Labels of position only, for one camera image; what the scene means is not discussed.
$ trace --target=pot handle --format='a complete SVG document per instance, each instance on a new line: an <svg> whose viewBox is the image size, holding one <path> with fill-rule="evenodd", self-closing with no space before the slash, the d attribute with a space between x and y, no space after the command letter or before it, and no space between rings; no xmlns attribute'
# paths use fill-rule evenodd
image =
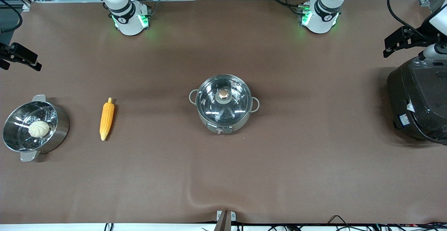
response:
<svg viewBox="0 0 447 231"><path fill-rule="evenodd" d="M198 89L193 89L191 92L190 92L190 102L193 104L193 105L195 105L195 106L197 106L197 104L195 103L195 102L193 102L193 100L191 100L191 95L194 93L194 92L197 92L198 91Z"/></svg>
<svg viewBox="0 0 447 231"><path fill-rule="evenodd" d="M257 99L256 97L252 97L253 100L256 100L257 102L257 108L256 110L252 110L250 111L250 113L255 113L257 110L259 110L259 107L261 106L261 104L259 103L259 99Z"/></svg>
<svg viewBox="0 0 447 231"><path fill-rule="evenodd" d="M32 98L32 102L46 102L46 96L45 95L35 95Z"/></svg>
<svg viewBox="0 0 447 231"><path fill-rule="evenodd" d="M33 161L37 155L39 155L40 151L35 150L33 152L22 152L20 153L20 160L22 162L29 162L29 161Z"/></svg>

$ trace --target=pot with glass lid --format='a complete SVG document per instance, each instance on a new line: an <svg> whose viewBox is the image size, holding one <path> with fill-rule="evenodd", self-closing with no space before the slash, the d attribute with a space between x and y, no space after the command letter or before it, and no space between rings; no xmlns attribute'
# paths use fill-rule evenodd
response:
<svg viewBox="0 0 447 231"><path fill-rule="evenodd" d="M198 89L190 92L189 99L197 107L203 124L217 134L240 129L260 106L247 84L241 78L228 74L208 78ZM252 110L253 100L257 102L255 110Z"/></svg>

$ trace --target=lid knob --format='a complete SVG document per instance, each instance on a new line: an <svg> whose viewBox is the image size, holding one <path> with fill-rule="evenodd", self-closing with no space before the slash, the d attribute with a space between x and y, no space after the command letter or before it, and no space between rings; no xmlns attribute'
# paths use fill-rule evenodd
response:
<svg viewBox="0 0 447 231"><path fill-rule="evenodd" d="M228 93L228 91L226 89L221 89L219 91L219 97L222 99L225 99L229 96L230 94Z"/></svg>

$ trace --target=open metal pot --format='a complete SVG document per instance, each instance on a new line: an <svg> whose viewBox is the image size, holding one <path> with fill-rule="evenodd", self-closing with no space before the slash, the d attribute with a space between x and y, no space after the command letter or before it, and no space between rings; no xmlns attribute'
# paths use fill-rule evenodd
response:
<svg viewBox="0 0 447 231"><path fill-rule="evenodd" d="M29 126L35 121L46 122L48 133L42 137L32 137ZM48 153L62 143L69 124L67 113L47 102L45 95L37 95L9 115L3 127L3 142L20 153L21 161L33 161L39 153Z"/></svg>
<svg viewBox="0 0 447 231"><path fill-rule="evenodd" d="M191 99L194 92L197 92L195 102ZM228 74L208 78L198 89L190 92L189 99L197 107L203 124L217 134L240 129L260 106L247 84L241 78ZM253 100L257 102L255 110L252 110Z"/></svg>

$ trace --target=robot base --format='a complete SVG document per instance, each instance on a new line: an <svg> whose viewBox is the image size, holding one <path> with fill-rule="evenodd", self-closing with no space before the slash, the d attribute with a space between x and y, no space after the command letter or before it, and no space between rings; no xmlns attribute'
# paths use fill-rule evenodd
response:
<svg viewBox="0 0 447 231"><path fill-rule="evenodd" d="M147 5L137 1L132 0L135 4L135 14L129 18L126 24L118 22L115 18L115 27L120 30L124 35L137 35L145 29L149 29L149 24L151 21L152 10Z"/></svg>
<svg viewBox="0 0 447 231"><path fill-rule="evenodd" d="M303 16L298 16L298 23L301 27L307 27L311 32L316 34L324 34L329 32L329 30L335 25L337 22L337 15L332 18L332 16L328 15L329 21L323 21L323 19L316 14L315 10L315 2L317 0L309 0L298 7L298 13L302 13Z"/></svg>

